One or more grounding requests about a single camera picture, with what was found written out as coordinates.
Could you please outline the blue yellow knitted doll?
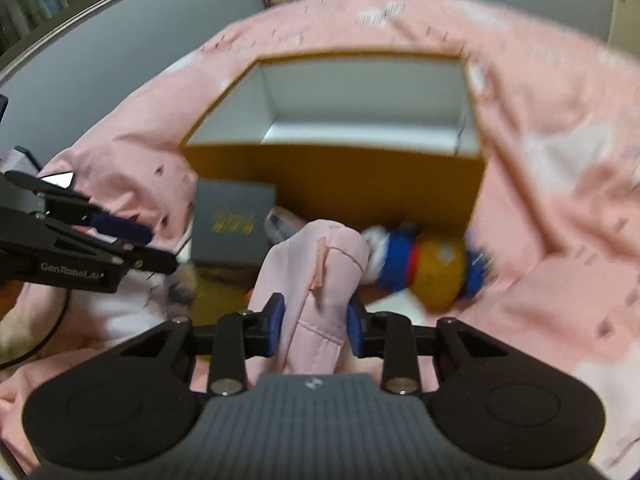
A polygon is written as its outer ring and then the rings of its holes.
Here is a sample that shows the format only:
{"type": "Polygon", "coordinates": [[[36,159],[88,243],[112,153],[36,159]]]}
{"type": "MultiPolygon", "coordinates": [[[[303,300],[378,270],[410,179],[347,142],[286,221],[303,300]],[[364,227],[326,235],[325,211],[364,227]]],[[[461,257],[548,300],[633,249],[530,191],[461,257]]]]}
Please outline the blue yellow knitted doll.
{"type": "Polygon", "coordinates": [[[371,226],[361,236],[370,249],[361,283],[386,292],[407,289],[430,312],[475,298],[494,273],[491,253],[465,238],[384,226],[371,226]]]}

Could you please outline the dark grey gift box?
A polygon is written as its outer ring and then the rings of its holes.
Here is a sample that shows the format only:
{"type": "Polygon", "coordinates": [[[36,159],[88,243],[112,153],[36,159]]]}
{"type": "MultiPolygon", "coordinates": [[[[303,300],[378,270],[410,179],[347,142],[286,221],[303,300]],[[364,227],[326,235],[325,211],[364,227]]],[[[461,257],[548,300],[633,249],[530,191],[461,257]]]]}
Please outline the dark grey gift box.
{"type": "Polygon", "coordinates": [[[275,204],[272,184],[198,180],[191,260],[198,266],[259,268],[270,248],[264,223],[275,204]]]}

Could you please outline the pink fabric pouch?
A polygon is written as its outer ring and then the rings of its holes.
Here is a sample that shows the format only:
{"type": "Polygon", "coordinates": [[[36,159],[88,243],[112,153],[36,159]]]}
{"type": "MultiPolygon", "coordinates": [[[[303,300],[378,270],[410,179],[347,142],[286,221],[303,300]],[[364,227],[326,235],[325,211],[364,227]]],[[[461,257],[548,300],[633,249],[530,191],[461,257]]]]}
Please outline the pink fabric pouch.
{"type": "Polygon", "coordinates": [[[246,362],[251,384],[263,374],[329,375],[346,344],[346,310],[369,261],[357,231],[318,220],[266,255],[248,308],[258,312],[275,292],[285,300],[281,335],[271,358],[246,362]]]}

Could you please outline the orange cardboard storage box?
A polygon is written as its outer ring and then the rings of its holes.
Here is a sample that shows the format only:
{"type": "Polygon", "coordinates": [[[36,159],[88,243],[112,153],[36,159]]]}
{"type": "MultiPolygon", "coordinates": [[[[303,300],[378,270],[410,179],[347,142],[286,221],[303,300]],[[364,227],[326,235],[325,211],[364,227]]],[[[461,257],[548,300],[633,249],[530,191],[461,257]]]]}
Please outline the orange cardboard storage box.
{"type": "Polygon", "coordinates": [[[459,55],[343,49],[258,58],[180,148],[199,176],[271,183],[308,220],[463,234],[483,140],[459,55]]]}

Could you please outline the pink printed bed duvet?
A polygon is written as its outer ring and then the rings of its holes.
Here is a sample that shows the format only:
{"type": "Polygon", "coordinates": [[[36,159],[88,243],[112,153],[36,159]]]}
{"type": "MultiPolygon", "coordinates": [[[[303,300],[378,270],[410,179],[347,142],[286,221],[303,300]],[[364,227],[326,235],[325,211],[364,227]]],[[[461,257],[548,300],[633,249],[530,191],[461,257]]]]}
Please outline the pink printed bed duvet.
{"type": "MultiPolygon", "coordinates": [[[[639,469],[639,66],[471,0],[298,0],[218,32],[124,99],[50,170],[154,230],[171,274],[114,292],[21,282],[42,337],[1,382],[1,444],[36,479],[623,479],[639,469]],[[439,330],[421,393],[381,388],[346,344],[334,373],[208,394],[193,330],[248,308],[259,268],[191,260],[199,176],[180,145],[258,58],[433,51],[469,66],[485,173],[463,234],[491,281],[446,312],[358,285],[368,312],[439,330]]],[[[276,204],[270,248],[308,220],[276,204]]],[[[369,229],[355,229],[359,234],[369,229]]]]}

